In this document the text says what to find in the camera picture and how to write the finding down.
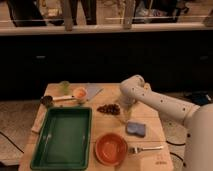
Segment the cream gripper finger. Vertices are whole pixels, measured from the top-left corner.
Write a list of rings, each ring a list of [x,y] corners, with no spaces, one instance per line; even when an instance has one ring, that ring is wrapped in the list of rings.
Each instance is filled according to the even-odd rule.
[[[123,109],[123,121],[127,122],[131,119],[132,109],[131,108],[124,108]]]

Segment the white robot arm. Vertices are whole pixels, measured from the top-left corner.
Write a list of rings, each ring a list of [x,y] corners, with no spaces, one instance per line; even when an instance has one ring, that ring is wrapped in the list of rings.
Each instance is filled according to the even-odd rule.
[[[182,171],[213,171],[213,104],[203,106],[144,88],[141,75],[120,83],[121,106],[128,108],[140,101],[167,114],[187,129]]]

